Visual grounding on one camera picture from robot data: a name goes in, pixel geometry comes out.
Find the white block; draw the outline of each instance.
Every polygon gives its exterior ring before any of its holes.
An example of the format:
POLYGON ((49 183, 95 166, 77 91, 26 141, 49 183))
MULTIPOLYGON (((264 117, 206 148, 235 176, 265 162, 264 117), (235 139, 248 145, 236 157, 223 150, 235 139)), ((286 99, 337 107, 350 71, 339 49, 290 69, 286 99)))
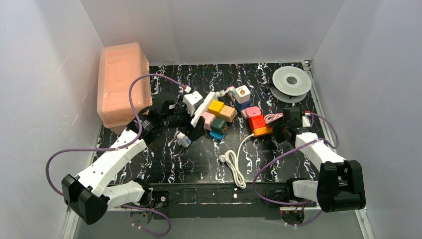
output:
POLYGON ((194 91, 191 94, 186 94, 183 96, 183 103, 186 104, 186 109, 188 113, 192 116, 195 112, 195 109, 204 101, 203 97, 199 94, 198 91, 194 91))
POLYGON ((250 99, 250 90, 246 86, 236 88, 234 98, 239 104, 245 103, 250 99))

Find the wire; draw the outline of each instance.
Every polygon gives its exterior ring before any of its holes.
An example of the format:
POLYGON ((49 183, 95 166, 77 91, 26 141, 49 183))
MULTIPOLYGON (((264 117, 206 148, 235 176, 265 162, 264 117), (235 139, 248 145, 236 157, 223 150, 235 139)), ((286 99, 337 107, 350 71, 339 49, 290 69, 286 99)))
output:
POLYGON ((237 187, 241 189, 246 188, 246 181, 245 177, 239 170, 239 153, 242 145, 246 142, 247 139, 255 136, 254 134, 249 135, 246 137, 242 143, 240 143, 239 149, 237 150, 237 154, 234 154, 233 150, 227 151, 224 155, 220 155, 219 160, 222 163, 226 163, 230 168, 231 172, 233 173, 233 180, 237 187))
MULTIPOLYGON (((168 76, 164 76, 164 75, 160 75, 160 74, 146 74, 146 75, 143 75, 143 76, 140 76, 140 77, 136 78, 136 79, 132 82, 132 84, 130 84, 130 87, 129 87, 129 103, 130 103, 130 107, 132 108, 133 114, 135 115, 135 118, 136 118, 136 122, 137 122, 137 123, 138 123, 138 125, 139 125, 139 132, 138 132, 138 135, 136 136, 136 138, 134 138, 134 139, 133 139, 132 141, 130 141, 129 143, 126 143, 126 144, 124 144, 124 145, 122 145, 122 146, 119 146, 119 147, 116 147, 116 148, 68 148, 68 149, 63 149, 63 150, 60 150, 60 151, 58 151, 58 152, 54 153, 54 154, 53 154, 53 155, 52 155, 52 156, 48 159, 48 161, 47 161, 47 163, 46 163, 46 165, 45 165, 45 175, 46 175, 46 177, 47 177, 47 182, 48 182, 48 184, 50 185, 50 187, 51 187, 51 188, 52 188, 52 189, 53 189, 56 193, 58 193, 60 196, 63 196, 63 192, 60 192, 60 190, 59 190, 59 189, 57 189, 57 188, 56 188, 56 186, 54 186, 53 182, 51 181, 51 177, 50 177, 50 170, 49 170, 49 168, 50 168, 51 161, 52 161, 52 160, 53 160, 53 158, 55 158, 57 155, 62 154, 62 153, 66 153, 66 152, 107 152, 107 151, 119 150, 119 149, 122 149, 122 148, 128 147, 129 145, 133 144, 135 141, 137 141, 137 140, 141 137, 141 134, 142 134, 142 124, 141 124, 141 120, 140 120, 140 118, 139 118, 139 116, 138 116, 138 113, 136 112, 135 106, 133 105, 133 101, 132 101, 132 89, 133 89, 133 86, 135 85, 135 83, 136 83, 136 82, 138 82, 140 79, 145 78, 145 77, 150 77, 150 76, 162 77, 162 78, 164 78, 164 79, 166 79, 166 80, 169 80, 169 81, 171 81, 172 83, 174 83, 174 84, 176 84, 176 85, 178 85, 178 86, 182 87, 183 89, 186 89, 186 86, 182 85, 181 83, 179 83, 179 82, 177 82, 177 81, 173 80, 172 78, 170 78, 170 77, 168 77, 168 76)), ((163 214, 163 213, 161 213, 161 212, 158 212, 158 211, 156 211, 156 210, 153 210, 153 209, 148 209, 148 208, 132 207, 132 206, 128 206, 128 205, 123 205, 123 206, 126 206, 126 207, 128 207, 128 208, 140 209, 140 210, 144 210, 144 211, 148 211, 148 212, 157 213, 157 214, 159 214, 159 215, 163 216, 163 217, 164 217, 164 218, 168 221, 168 223, 169 223, 169 228, 168 228, 168 229, 167 229, 167 231, 165 231, 163 234, 158 234, 158 233, 156 233, 156 232, 151 231, 151 230, 150 230, 150 229, 148 229, 148 228, 143 228, 145 231, 147 231, 147 232, 149 232, 149 233, 151 233, 151 234, 153 234, 153 235, 155 235, 155 236, 158 236, 158 237, 164 236, 165 234, 167 234, 167 233, 170 231, 170 229, 171 229, 171 221, 170 221, 170 219, 169 219, 169 218, 168 218, 165 214, 163 214)))
POLYGON ((54 186, 53 182, 51 181, 51 178, 50 178, 50 170, 49 170, 49 168, 50 168, 51 161, 52 161, 52 160, 53 160, 53 158, 55 158, 57 155, 62 154, 62 153, 67 153, 67 152, 107 152, 107 151, 115 151, 115 150, 118 150, 118 149, 122 149, 122 148, 126 148, 126 147, 128 147, 129 145, 133 144, 135 141, 137 141, 137 140, 141 137, 141 134, 142 134, 142 124, 141 124, 141 120, 139 119, 138 113, 136 112, 135 106, 133 105, 133 102, 132 102, 132 88, 133 88, 133 86, 135 85, 135 83, 136 83, 136 82, 138 82, 140 79, 145 78, 145 77, 149 77, 149 76, 162 77, 162 78, 164 78, 164 79, 166 79, 166 80, 169 80, 169 81, 171 81, 172 83, 174 83, 174 84, 176 84, 176 85, 178 85, 178 86, 182 87, 183 89, 185 89, 185 88, 186 88, 186 86, 184 86, 184 85, 182 85, 181 83, 179 83, 179 82, 177 82, 177 81, 175 81, 175 80, 171 79, 170 77, 168 77, 168 76, 164 76, 164 75, 160 75, 160 74, 146 74, 146 75, 143 75, 143 76, 140 76, 140 77, 136 78, 136 79, 132 82, 132 84, 130 85, 130 87, 129 87, 129 103, 130 103, 130 107, 132 108, 133 114, 135 115, 136 122, 138 122, 138 124, 139 124, 139 132, 138 132, 138 135, 136 136, 136 138, 134 138, 131 142, 126 143, 126 144, 124 144, 124 145, 122 145, 122 146, 119 146, 119 147, 117 147, 117 148, 68 148, 68 149, 62 149, 62 150, 60 150, 60 151, 58 151, 58 152, 55 152, 55 153, 54 153, 54 154, 53 154, 53 155, 52 155, 52 156, 48 159, 48 161, 47 161, 47 163, 46 163, 46 165, 45 165, 45 175, 46 175, 46 177, 47 177, 48 184, 50 184, 50 187, 51 187, 51 188, 52 188, 52 189, 53 189, 56 193, 58 193, 59 195, 63 196, 63 193, 62 193, 62 192, 60 192, 60 190, 59 190, 59 189, 57 189, 57 188, 56 188, 56 186, 54 186))
POLYGON ((337 134, 337 132, 335 131, 335 129, 334 129, 334 127, 332 126, 332 124, 331 124, 331 123, 330 123, 330 122, 329 122, 326 118, 324 118, 323 116, 320 116, 320 115, 315 114, 315 113, 310 113, 310 114, 311 114, 312 116, 319 117, 320 119, 323 119, 323 120, 324 120, 324 121, 325 121, 325 122, 326 122, 326 123, 327 123, 327 124, 331 127, 331 129, 332 129, 332 131, 334 132, 334 135, 335 135, 335 140, 336 140, 335 145, 332 145, 332 144, 331 144, 328 140, 326 140, 325 138, 318 138, 318 139, 312 140, 311 142, 305 143, 305 144, 303 144, 303 145, 301 145, 301 146, 299 146, 299 147, 297 147, 297 148, 294 148, 294 149, 292 149, 292 150, 289 150, 288 152, 283 153, 282 155, 280 155, 280 156, 278 156, 278 157, 274 158, 271 162, 267 163, 264 167, 262 167, 262 168, 258 171, 258 173, 255 175, 255 177, 253 178, 253 181, 252 181, 252 185, 253 185, 253 189, 255 190, 255 193, 256 193, 256 194, 258 195, 258 197, 260 197, 262 200, 267 201, 267 202, 270 202, 270 203, 274 203, 274 204, 279 204, 279 205, 289 205, 289 206, 304 205, 304 204, 309 203, 309 201, 304 201, 304 202, 299 202, 299 203, 285 203, 285 202, 279 202, 279 201, 275 201, 275 200, 272 200, 272 199, 266 198, 266 197, 262 196, 262 195, 258 192, 258 190, 256 189, 256 180, 258 179, 259 175, 261 175, 261 174, 265 171, 265 169, 267 169, 268 167, 270 167, 273 163, 275 163, 275 162, 277 162, 278 160, 280 160, 280 159, 282 159, 282 158, 284 158, 284 157, 288 156, 289 154, 295 153, 295 152, 297 152, 297 151, 301 150, 302 148, 305 148, 305 147, 307 147, 307 146, 309 146, 309 145, 311 145, 311 144, 314 144, 314 143, 316 143, 316 142, 323 141, 323 142, 325 142, 326 144, 328 144, 331 148, 338 148, 338 145, 339 145, 338 134, 337 134))
POLYGON ((230 87, 226 90, 217 91, 215 94, 218 98, 225 96, 230 91, 230 87))
POLYGON ((270 123, 276 119, 283 117, 283 113, 278 114, 268 114, 264 117, 265 123, 270 123))
POLYGON ((164 219, 166 219, 166 220, 167 220, 167 222, 168 222, 168 224, 169 224, 169 227, 168 227, 168 228, 167 228, 167 230, 166 230, 165 232, 163 232, 163 233, 156 233, 156 232, 152 231, 151 229, 146 228, 146 227, 142 227, 141 225, 136 224, 136 223, 132 223, 132 225, 136 226, 136 227, 137 227, 137 228, 139 228, 139 229, 142 229, 142 230, 144 230, 144 231, 147 231, 147 232, 149 232, 149 233, 151 233, 151 234, 153 234, 154 236, 157 236, 157 237, 162 237, 162 236, 164 236, 165 234, 169 233, 169 231, 170 231, 170 229, 171 229, 172 224, 171 224, 171 221, 170 221, 169 217, 168 217, 168 216, 166 216, 164 213, 159 212, 159 211, 156 211, 156 210, 154 210, 154 209, 141 208, 141 207, 134 207, 134 206, 126 205, 126 204, 122 205, 122 207, 123 207, 123 208, 135 209, 135 210, 147 211, 147 212, 155 213, 155 214, 158 214, 158 215, 160 215, 160 216, 164 217, 164 219))

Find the red power adapter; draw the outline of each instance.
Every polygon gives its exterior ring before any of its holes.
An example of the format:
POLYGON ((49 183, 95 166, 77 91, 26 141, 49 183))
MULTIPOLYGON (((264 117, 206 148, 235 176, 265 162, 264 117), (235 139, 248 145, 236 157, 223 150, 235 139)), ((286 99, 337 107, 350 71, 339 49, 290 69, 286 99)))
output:
POLYGON ((263 128, 266 126, 264 116, 253 116, 249 118, 249 125, 251 127, 251 131, 254 131, 257 128, 263 128))

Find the white backdrop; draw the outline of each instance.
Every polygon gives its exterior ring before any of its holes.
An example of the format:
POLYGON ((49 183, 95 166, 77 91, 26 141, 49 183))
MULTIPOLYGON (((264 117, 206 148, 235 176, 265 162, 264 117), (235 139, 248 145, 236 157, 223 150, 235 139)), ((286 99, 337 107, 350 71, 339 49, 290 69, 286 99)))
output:
POLYGON ((105 46, 152 65, 303 61, 344 0, 81 0, 105 46))
MULTIPOLYGON (((54 152, 93 147, 100 126, 97 77, 100 41, 82 4, 0 3, 0 231, 4 238, 60 238, 66 205, 44 168, 54 152)), ((53 182, 76 174, 90 153, 53 161, 53 182)))
POLYGON ((312 62, 375 238, 421 238, 422 2, 346 0, 312 62))

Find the coiled white cable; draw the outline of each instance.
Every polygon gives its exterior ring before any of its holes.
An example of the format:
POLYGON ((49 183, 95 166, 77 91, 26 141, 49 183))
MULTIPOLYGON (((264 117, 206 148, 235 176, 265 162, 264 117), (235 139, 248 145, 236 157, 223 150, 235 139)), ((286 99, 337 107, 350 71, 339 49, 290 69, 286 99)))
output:
POLYGON ((237 154, 234 154, 233 150, 227 151, 224 155, 220 155, 218 158, 220 162, 226 163, 227 166, 230 168, 231 172, 233 173, 233 180, 237 187, 244 189, 246 188, 245 177, 239 170, 239 153, 242 145, 251 137, 255 136, 254 134, 249 135, 246 137, 242 143, 240 143, 239 149, 237 150, 237 154))
POLYGON ((226 90, 217 91, 215 94, 218 98, 225 96, 230 91, 230 87, 226 90))

